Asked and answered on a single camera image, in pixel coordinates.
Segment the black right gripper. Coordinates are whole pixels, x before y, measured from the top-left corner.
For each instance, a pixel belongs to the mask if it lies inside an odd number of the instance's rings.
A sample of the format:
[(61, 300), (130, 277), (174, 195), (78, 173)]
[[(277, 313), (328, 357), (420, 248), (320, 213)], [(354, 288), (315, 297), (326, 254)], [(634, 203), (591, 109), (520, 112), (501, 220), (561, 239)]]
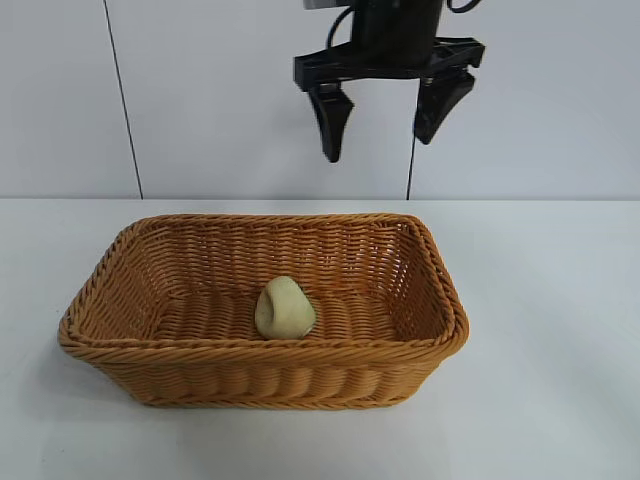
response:
[[(439, 37), (445, 9), (467, 13), (478, 3), (458, 7), (451, 1), (341, 1), (325, 47), (293, 60), (294, 82), (308, 92), (318, 123), (322, 151), (330, 163), (340, 160), (344, 130), (354, 108), (342, 82), (359, 79), (414, 79), (449, 69), (480, 66), (485, 46), (472, 37)], [(469, 94), (475, 77), (454, 72), (422, 79), (413, 133), (429, 145), (456, 105)]]

